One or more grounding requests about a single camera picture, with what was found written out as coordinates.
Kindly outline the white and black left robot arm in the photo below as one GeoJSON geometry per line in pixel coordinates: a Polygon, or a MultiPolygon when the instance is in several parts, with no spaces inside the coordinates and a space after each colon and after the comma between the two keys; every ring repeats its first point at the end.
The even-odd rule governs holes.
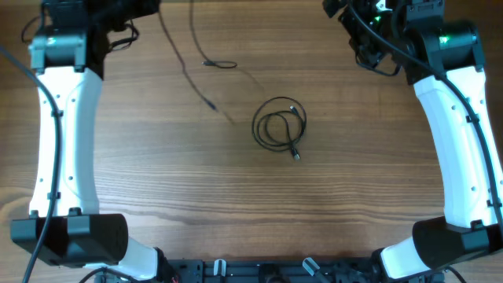
{"type": "Polygon", "coordinates": [[[176,280],[158,248],[130,237],[123,215],[101,213],[94,182],[95,115],[114,47],[108,34],[159,7],[138,0],[42,2],[25,68],[39,92],[38,173],[28,217],[11,224],[12,241],[32,261],[132,282],[176,280]]]}

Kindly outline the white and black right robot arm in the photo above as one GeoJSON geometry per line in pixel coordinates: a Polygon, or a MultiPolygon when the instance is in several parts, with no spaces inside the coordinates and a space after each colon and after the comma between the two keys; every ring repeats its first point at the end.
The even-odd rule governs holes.
{"type": "Polygon", "coordinates": [[[356,63],[376,72],[391,56],[405,72],[432,132],[444,214],[373,253],[370,282],[429,281],[502,250],[502,169],[486,106],[485,57],[477,27],[447,22],[442,1],[326,1],[350,36],[356,63]]]}

